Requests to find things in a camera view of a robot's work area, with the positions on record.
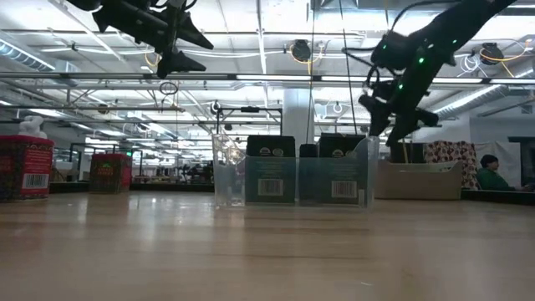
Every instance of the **ceiling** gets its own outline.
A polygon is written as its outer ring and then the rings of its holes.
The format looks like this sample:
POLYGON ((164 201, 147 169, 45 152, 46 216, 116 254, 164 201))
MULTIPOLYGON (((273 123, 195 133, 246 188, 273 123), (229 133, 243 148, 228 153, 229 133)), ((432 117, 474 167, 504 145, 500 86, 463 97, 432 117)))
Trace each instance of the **ceiling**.
MULTIPOLYGON (((339 14, 338 1, 333 1, 323 10, 309 11, 309 0, 200 0, 190 10, 191 18, 196 27, 214 45, 213 50, 199 48, 193 44, 178 41, 178 48, 186 52, 190 58, 204 64, 208 74, 290 74, 307 75, 308 66, 296 62, 287 52, 296 39, 306 39, 318 59, 312 66, 313 74, 347 76, 345 56, 340 53, 344 47, 345 30, 348 47, 375 46, 388 28, 385 8, 382 1, 360 1, 357 8, 353 0, 343 0, 344 21, 339 14), (262 25, 262 37, 258 29, 262 25)), ((388 24, 391 25, 400 8, 414 1, 390 1, 388 24)), ((444 66, 439 77, 464 79, 470 77, 507 77, 501 64, 487 66, 478 63, 477 56, 468 58, 472 50, 476 52, 482 43, 497 43, 506 58, 514 58, 507 62, 510 69, 525 64, 532 56, 532 28, 535 18, 532 17, 530 5, 534 1, 519 1, 522 13, 512 11, 498 16, 487 23, 472 41, 456 53, 456 66, 444 66)), ((408 34, 428 24, 443 8, 431 7, 425 10, 409 11, 396 25, 396 31, 408 34)), ((127 34, 109 28, 99 33, 91 13, 82 11, 67 2, 59 0, 19 0, 0 3, 0 40, 9 39, 18 48, 42 59, 53 66, 68 62, 75 70, 83 73, 137 73, 151 74, 156 55, 151 47, 136 44, 127 34)), ((369 59, 368 53, 359 54, 369 59)), ((0 56, 1 72, 36 72, 19 62, 0 56)), ((351 76, 366 75, 368 67, 350 60, 351 76)), ((185 112, 177 111, 110 111, 101 114, 96 110, 64 110, 62 114, 76 120, 118 120, 117 123, 77 123, 92 130, 116 130, 125 136, 141 137, 148 133, 137 132, 134 126, 121 124, 119 121, 138 118, 138 121, 150 123, 152 120, 172 123, 179 120, 180 124, 162 124, 165 129, 185 138, 208 136, 214 131, 211 124, 193 125, 200 121, 214 120, 210 106, 217 100, 222 107, 239 108, 257 106, 281 108, 283 91, 296 88, 291 84, 280 82, 244 82, 216 80, 172 80, 180 90, 174 95, 164 95, 159 91, 159 80, 139 81, 126 79, 77 79, 68 86, 64 82, 50 79, 10 79, 3 81, 0 96, 7 97, 12 105, 52 105, 52 106, 110 106, 169 108, 178 105, 185 112), (107 85, 116 85, 109 89, 107 85), (13 94, 24 89, 24 99, 13 94)), ((431 94, 425 97, 420 107, 440 106, 442 100, 461 90, 475 89, 462 84, 434 85, 431 94)), ((361 89, 353 89, 354 98, 361 89)), ((314 84, 313 100, 316 109, 317 126, 315 134, 322 131, 334 131, 333 123, 337 121, 352 122, 349 89, 345 84, 314 84), (340 113, 333 114, 333 107, 342 107, 340 113)), ((3 118, 12 117, 3 112, 3 118)), ((274 118, 265 114, 234 113, 227 121, 236 121, 232 130, 227 133, 234 135, 273 134, 278 133, 280 115, 274 118), (239 122, 252 122, 250 125, 239 125, 239 122)), ((359 123, 369 122, 369 115, 360 105, 355 106, 355 118, 359 123)), ((336 126, 339 132, 351 132, 352 126, 336 126)), ((99 132, 103 137, 110 137, 99 132)))

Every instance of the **red box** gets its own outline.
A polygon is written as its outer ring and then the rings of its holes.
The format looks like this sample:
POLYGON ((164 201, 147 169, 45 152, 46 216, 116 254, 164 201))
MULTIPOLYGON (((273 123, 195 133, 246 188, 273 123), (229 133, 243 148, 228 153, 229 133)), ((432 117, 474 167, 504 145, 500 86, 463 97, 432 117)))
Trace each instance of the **red box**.
POLYGON ((53 153, 48 139, 0 136, 0 202, 48 197, 53 153))
POLYGON ((95 154, 91 159, 89 192, 119 193, 130 189, 132 158, 125 154, 95 154))

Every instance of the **patterned fabric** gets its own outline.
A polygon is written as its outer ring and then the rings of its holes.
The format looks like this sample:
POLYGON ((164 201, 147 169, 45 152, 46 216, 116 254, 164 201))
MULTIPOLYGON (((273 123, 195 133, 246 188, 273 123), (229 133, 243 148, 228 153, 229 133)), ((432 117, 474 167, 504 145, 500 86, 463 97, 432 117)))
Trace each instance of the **patterned fabric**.
POLYGON ((478 188, 476 148, 472 143, 435 141, 425 146, 424 156, 427 163, 462 161, 462 187, 478 188))

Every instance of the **pillar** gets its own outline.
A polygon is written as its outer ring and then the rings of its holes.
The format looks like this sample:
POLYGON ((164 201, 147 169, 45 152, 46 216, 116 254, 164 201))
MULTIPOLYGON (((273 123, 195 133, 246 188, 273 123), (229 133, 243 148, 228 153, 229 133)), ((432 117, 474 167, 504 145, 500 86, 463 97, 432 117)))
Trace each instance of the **pillar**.
POLYGON ((284 90, 283 134, 295 138, 297 157, 302 144, 314 143, 314 103, 309 89, 284 90))

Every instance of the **transparent container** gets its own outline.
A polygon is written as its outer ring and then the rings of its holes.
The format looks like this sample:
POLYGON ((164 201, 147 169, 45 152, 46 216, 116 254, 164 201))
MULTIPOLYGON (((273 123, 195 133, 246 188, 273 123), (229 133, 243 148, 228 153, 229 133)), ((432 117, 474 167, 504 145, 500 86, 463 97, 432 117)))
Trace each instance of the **transparent container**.
POLYGON ((278 204, 371 208, 379 139, 362 140, 343 158, 246 156, 232 138, 214 135, 217 207, 278 204))

